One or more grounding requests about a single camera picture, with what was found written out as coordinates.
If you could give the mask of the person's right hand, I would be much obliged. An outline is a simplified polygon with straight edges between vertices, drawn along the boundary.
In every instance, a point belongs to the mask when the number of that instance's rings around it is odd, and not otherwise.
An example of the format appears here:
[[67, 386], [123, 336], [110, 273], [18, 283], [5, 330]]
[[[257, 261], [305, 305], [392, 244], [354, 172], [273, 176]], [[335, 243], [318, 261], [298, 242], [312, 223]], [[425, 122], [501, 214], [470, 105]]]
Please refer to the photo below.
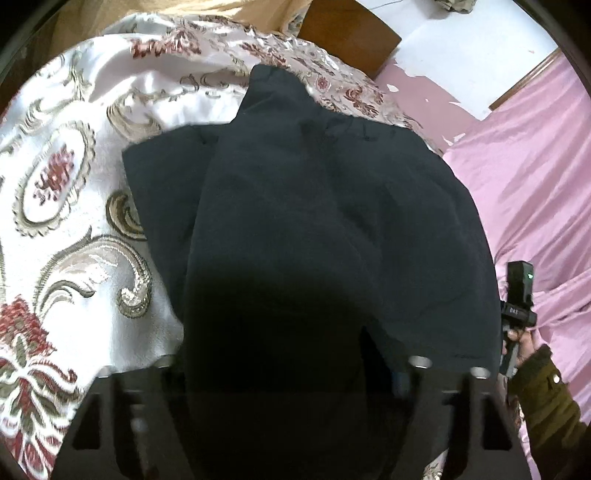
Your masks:
[[530, 330], [509, 329], [503, 340], [502, 353], [504, 355], [508, 354], [507, 346], [509, 343], [516, 345], [516, 368], [519, 368], [536, 352], [532, 332]]

